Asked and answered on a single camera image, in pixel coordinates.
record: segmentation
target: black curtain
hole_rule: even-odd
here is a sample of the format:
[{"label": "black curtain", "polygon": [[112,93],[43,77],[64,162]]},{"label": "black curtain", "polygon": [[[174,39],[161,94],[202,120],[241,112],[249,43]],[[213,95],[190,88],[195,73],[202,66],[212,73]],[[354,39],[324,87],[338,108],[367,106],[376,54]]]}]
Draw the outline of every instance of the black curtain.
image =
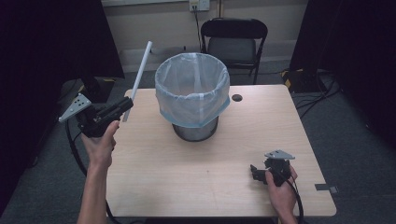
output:
[{"label": "black curtain", "polygon": [[290,69],[334,71],[368,126],[396,146],[396,1],[310,0]]},{"label": "black curtain", "polygon": [[63,83],[123,77],[100,0],[0,0],[0,214],[55,122]]}]

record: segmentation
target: gray carpet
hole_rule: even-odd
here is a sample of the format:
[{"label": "gray carpet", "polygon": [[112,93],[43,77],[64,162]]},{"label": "gray carpet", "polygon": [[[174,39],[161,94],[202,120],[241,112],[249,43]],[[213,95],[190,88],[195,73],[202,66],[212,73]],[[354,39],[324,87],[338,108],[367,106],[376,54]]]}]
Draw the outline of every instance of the gray carpet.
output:
[{"label": "gray carpet", "polygon": [[[262,64],[257,84],[282,84],[279,72],[289,67],[289,61]],[[108,103],[120,99],[131,89],[136,73],[118,80]],[[321,78],[327,86],[332,76]],[[231,76],[232,85],[249,85],[252,77]],[[69,106],[80,87],[80,81],[64,84],[60,113]],[[154,87],[154,72],[145,72],[139,88]],[[336,83],[331,93],[336,92]],[[293,94],[297,106],[311,102],[319,93]],[[308,106],[299,109],[302,115]],[[302,118],[308,138],[317,156],[326,182],[338,188],[333,199],[337,214],[333,217],[307,217],[309,223],[396,223],[396,150],[365,127],[359,108],[342,92],[313,106]],[[72,119],[71,131],[78,132]],[[86,156],[81,142],[78,148]],[[27,169],[0,219],[0,223],[75,223],[78,217],[84,176],[70,152],[63,124],[56,124],[37,163]],[[120,217],[131,223],[139,217]]]}]

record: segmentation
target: wall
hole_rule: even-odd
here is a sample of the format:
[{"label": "wall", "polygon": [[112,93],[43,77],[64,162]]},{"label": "wall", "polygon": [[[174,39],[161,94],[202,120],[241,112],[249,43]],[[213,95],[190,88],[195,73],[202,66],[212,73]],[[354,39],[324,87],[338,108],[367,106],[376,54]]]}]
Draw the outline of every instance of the wall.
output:
[{"label": "wall", "polygon": [[[154,49],[199,50],[197,24],[188,1],[130,3],[112,6],[103,0],[107,21],[120,54],[144,49],[148,41]],[[213,0],[210,10],[198,13],[201,26],[217,17],[255,18],[269,30],[264,43],[264,61],[289,60],[294,50],[308,0]]]}]

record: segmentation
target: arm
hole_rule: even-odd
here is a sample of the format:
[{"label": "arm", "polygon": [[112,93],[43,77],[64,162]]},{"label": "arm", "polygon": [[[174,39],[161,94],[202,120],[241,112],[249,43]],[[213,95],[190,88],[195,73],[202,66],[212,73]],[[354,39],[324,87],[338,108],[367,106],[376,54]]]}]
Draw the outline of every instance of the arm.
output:
[{"label": "arm", "polygon": [[[297,178],[297,174],[292,166],[290,167],[290,171],[292,177],[289,178],[289,182],[293,183]],[[296,197],[290,185],[285,182],[282,186],[277,187],[274,183],[274,177],[271,172],[265,172],[265,178],[268,183],[271,205],[279,215],[279,219],[282,224],[297,224],[297,219],[293,214]]]},{"label": "arm", "polygon": [[85,149],[90,158],[87,178],[82,196],[78,224],[107,223],[106,220],[106,178],[107,170],[111,165],[111,152],[116,145],[114,133],[120,122],[111,122],[101,138],[81,136]]}]

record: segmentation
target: wooden table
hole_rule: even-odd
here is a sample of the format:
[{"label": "wooden table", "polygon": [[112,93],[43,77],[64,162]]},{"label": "wooden table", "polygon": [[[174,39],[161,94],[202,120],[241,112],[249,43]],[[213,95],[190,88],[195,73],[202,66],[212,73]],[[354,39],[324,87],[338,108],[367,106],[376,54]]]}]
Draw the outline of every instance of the wooden table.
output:
[{"label": "wooden table", "polygon": [[231,86],[230,97],[234,94],[243,100],[231,101],[215,134],[192,143],[180,139],[162,117],[154,89],[137,91],[128,121],[115,135],[108,172],[114,216],[274,217],[267,187],[253,180],[249,165],[264,168],[264,153],[275,149],[296,158],[290,162],[298,173],[304,214],[335,214],[330,192],[315,188],[325,180],[288,89]]}]

